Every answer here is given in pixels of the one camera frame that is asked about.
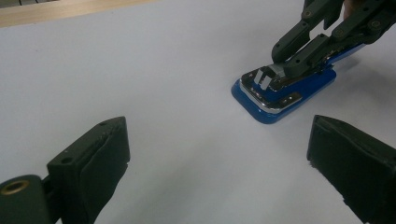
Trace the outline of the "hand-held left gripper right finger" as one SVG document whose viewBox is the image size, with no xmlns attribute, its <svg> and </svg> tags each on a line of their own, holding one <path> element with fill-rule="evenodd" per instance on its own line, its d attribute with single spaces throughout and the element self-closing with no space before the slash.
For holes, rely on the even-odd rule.
<svg viewBox="0 0 396 224">
<path fill-rule="evenodd" d="M 396 224 L 396 148 L 316 115 L 306 154 L 363 223 Z"/>
</svg>

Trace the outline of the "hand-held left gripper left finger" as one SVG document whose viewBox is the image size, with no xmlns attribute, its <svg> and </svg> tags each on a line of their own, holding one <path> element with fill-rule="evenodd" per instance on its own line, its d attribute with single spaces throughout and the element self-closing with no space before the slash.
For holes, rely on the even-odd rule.
<svg viewBox="0 0 396 224">
<path fill-rule="evenodd" d="M 130 161 L 126 118 L 100 122 L 48 163 L 63 224 L 93 224 Z"/>
</svg>

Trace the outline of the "blue stapler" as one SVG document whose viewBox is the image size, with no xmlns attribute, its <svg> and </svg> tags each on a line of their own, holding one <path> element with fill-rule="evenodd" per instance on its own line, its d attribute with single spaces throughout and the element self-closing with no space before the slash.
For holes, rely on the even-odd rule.
<svg viewBox="0 0 396 224">
<path fill-rule="evenodd" d="M 275 123 L 330 85 L 336 78 L 333 64 L 363 47 L 364 44 L 359 44 L 327 57 L 319 70 L 308 76 L 292 78 L 284 72 L 284 76 L 266 91 L 254 83 L 260 68 L 255 69 L 236 80 L 232 95 L 255 120 L 264 124 Z"/>
</svg>

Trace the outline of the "white table cover sheet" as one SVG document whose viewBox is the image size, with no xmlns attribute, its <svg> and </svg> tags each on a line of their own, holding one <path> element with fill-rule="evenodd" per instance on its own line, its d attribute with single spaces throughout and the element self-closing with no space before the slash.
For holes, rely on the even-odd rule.
<svg viewBox="0 0 396 224">
<path fill-rule="evenodd" d="M 0 28 L 0 183 L 45 175 L 126 118 L 132 159 L 95 224 L 361 224 L 306 158 L 315 115 L 396 147 L 396 26 L 272 125 L 231 87 L 271 61 L 304 0 L 158 0 Z"/>
</svg>

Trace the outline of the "wooden table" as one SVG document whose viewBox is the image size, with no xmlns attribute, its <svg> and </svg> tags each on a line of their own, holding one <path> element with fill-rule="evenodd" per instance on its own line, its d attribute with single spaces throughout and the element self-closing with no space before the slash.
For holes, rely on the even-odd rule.
<svg viewBox="0 0 396 224">
<path fill-rule="evenodd" d="M 0 8 L 0 28 L 87 15 L 155 0 L 55 0 Z"/>
</svg>

